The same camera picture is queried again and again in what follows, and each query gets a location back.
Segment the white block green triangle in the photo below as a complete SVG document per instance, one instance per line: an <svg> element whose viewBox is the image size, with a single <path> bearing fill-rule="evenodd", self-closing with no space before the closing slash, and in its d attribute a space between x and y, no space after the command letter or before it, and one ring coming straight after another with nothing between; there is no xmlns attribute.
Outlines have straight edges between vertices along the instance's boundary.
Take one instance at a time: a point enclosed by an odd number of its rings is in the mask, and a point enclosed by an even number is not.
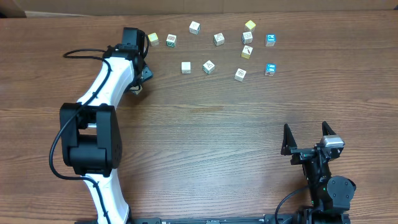
<svg viewBox="0 0 398 224"><path fill-rule="evenodd" d="M209 75L210 73L212 73L215 69L215 64L211 61L208 60L207 62L205 62L202 66L203 71Z"/></svg>

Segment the plain white block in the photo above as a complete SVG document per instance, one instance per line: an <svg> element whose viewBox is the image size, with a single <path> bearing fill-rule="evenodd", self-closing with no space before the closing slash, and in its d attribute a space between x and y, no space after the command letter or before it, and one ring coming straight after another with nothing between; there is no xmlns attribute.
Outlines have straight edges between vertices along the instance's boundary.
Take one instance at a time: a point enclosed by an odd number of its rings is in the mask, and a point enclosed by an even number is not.
<svg viewBox="0 0 398 224"><path fill-rule="evenodd" d="M191 62L182 62L181 63L181 72L183 74L191 74Z"/></svg>

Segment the yellow top block left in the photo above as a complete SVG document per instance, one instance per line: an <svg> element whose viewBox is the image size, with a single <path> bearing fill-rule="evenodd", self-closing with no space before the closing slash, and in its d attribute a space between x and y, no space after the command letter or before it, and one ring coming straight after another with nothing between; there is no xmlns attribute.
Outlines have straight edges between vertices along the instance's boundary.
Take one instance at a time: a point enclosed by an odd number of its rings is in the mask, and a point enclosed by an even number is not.
<svg viewBox="0 0 398 224"><path fill-rule="evenodd" d="M155 32L149 34L148 38L149 38L149 43L151 46L159 45L159 38Z"/></svg>

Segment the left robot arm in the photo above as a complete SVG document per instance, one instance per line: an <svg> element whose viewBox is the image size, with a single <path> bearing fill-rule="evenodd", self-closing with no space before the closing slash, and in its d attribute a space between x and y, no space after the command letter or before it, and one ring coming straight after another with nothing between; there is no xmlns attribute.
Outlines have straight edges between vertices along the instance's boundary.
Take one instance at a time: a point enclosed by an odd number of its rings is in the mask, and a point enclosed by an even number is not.
<svg viewBox="0 0 398 224"><path fill-rule="evenodd" d="M98 216L94 223L132 223L130 206L118 177L123 144L116 108L124 93L135 95L153 77L144 59L149 38L144 31L126 27L121 43L102 51L101 70L90 89L75 103L60 108L63 161L72 167L72 180L88 187Z"/></svg>

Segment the white block blue pattern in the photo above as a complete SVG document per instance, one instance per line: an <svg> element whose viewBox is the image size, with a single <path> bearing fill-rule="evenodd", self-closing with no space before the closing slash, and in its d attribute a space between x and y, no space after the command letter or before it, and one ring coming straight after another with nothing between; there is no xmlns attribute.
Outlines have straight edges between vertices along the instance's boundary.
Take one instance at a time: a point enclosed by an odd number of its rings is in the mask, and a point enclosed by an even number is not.
<svg viewBox="0 0 398 224"><path fill-rule="evenodd" d="M244 45L250 44L253 40L252 32L243 32L242 34L242 42Z"/></svg>

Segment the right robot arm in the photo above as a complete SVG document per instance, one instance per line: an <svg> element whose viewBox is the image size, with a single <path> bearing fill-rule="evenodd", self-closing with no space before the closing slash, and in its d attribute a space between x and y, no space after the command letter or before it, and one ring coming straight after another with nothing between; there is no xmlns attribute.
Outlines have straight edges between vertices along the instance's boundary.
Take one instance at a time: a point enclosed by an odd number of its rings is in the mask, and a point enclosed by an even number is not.
<svg viewBox="0 0 398 224"><path fill-rule="evenodd" d="M340 157L345 142L328 125L322 122L323 136L312 148L299 149L289 128L284 125L284 138L281 147L283 156L291 156L292 165L301 165L308 185L286 196L278 204L274 220L280 222L278 212L283 203L292 196L309 190L311 206L303 206L289 216L284 223L331 224L349 223L350 201L356 190L355 183L343 176L332 176L328 163Z"/></svg>

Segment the cardboard wall panel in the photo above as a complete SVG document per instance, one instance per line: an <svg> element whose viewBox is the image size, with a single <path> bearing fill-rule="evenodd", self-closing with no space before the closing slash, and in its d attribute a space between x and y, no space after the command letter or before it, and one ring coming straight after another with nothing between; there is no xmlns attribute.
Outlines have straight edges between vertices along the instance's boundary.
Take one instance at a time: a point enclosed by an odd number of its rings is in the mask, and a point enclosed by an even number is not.
<svg viewBox="0 0 398 224"><path fill-rule="evenodd" d="M391 10L397 0L1 0L7 17Z"/></svg>

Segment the blue top block right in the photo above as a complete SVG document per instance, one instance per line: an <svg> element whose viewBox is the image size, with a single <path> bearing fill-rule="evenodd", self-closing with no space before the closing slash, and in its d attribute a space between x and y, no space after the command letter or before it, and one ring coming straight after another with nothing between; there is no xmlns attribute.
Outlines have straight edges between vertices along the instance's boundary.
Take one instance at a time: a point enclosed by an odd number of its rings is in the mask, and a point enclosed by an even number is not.
<svg viewBox="0 0 398 224"><path fill-rule="evenodd" d="M273 63L268 63L265 67L265 75L274 76L275 72L276 72L276 65Z"/></svg>

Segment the blue P block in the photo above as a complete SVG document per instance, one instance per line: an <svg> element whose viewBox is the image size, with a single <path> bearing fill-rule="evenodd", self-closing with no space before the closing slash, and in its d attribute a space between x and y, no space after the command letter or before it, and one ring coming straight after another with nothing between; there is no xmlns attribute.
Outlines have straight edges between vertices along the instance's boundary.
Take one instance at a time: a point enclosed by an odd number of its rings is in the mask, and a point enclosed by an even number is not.
<svg viewBox="0 0 398 224"><path fill-rule="evenodd" d="M265 43L266 43L266 47L273 47L276 43L275 34L267 34Z"/></svg>

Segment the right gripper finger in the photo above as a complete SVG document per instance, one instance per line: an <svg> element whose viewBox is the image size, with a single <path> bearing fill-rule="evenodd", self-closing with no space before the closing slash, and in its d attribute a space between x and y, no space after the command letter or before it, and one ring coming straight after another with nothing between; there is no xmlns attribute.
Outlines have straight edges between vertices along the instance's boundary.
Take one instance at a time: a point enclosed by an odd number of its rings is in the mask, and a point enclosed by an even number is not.
<svg viewBox="0 0 398 224"><path fill-rule="evenodd" d="M329 124L326 121L322 122L322 133L324 136L336 135L334 130L330 128Z"/></svg>
<svg viewBox="0 0 398 224"><path fill-rule="evenodd" d="M284 124L284 138L280 153L283 156L292 155L297 150L297 144L287 123Z"/></svg>

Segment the yellow block with tool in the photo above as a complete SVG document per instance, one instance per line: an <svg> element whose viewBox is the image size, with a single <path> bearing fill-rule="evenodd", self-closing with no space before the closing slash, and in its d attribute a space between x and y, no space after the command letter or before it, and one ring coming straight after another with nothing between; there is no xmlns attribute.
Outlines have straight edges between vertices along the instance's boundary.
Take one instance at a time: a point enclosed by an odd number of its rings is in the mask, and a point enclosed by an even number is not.
<svg viewBox="0 0 398 224"><path fill-rule="evenodd" d="M252 48L252 47L250 47L250 46L248 46L248 45L245 45L245 46L243 47L242 52L241 52L241 56L242 56L243 58L249 59L250 56L251 56L251 54L252 54L252 51L253 51L253 48Z"/></svg>

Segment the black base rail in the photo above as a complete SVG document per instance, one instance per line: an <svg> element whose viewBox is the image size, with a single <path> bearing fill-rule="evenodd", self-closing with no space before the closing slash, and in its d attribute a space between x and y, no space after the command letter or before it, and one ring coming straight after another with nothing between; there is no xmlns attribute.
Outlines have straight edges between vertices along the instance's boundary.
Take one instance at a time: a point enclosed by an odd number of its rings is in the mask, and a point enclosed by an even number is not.
<svg viewBox="0 0 398 224"><path fill-rule="evenodd" d="M293 223L292 215L278 215L278 222L273 215L262 217L227 217L227 218L132 218L130 224L289 224Z"/></svg>

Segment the yellow top block right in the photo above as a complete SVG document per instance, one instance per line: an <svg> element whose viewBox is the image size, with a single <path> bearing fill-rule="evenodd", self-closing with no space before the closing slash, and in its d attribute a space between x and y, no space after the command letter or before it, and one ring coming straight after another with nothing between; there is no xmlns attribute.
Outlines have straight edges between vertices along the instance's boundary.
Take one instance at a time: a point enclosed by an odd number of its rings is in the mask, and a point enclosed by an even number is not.
<svg viewBox="0 0 398 224"><path fill-rule="evenodd" d="M256 28L256 24L252 20L247 21L244 25L244 30L246 32L254 32L255 28Z"/></svg>

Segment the white block green pattern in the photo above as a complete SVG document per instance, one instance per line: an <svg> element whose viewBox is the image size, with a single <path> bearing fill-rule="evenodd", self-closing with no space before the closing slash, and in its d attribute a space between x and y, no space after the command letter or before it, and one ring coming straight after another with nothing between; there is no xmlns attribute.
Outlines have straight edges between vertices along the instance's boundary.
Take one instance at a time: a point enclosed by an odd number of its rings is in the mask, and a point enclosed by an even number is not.
<svg viewBox="0 0 398 224"><path fill-rule="evenodd" d="M215 34L213 36L213 42L216 46L223 45L225 42L224 35L222 33Z"/></svg>

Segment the white block grape picture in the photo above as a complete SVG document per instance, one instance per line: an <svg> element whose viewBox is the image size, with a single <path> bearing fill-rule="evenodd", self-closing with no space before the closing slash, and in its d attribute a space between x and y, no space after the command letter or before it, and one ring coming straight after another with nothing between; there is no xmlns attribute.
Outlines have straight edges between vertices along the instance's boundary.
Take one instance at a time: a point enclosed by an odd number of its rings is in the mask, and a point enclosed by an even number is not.
<svg viewBox="0 0 398 224"><path fill-rule="evenodd" d="M242 82L244 80L245 75L246 75L246 71L239 68L239 69L237 69L237 71L234 75L234 79Z"/></svg>

